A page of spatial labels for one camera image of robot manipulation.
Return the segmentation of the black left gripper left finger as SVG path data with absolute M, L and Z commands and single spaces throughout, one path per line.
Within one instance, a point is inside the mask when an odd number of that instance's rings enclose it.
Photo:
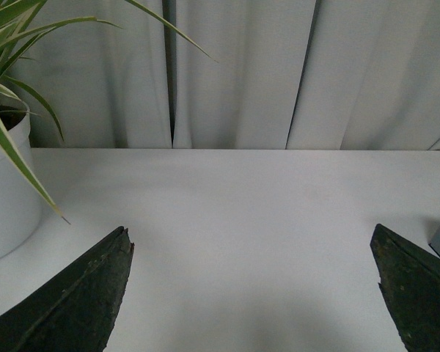
M 103 351 L 125 294 L 134 244 L 118 227 L 0 315 L 0 351 Z

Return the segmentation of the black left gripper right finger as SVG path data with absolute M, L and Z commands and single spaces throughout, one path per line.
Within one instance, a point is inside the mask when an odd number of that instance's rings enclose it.
M 440 259 L 382 224 L 370 248 L 386 308 L 407 351 L 440 351 Z

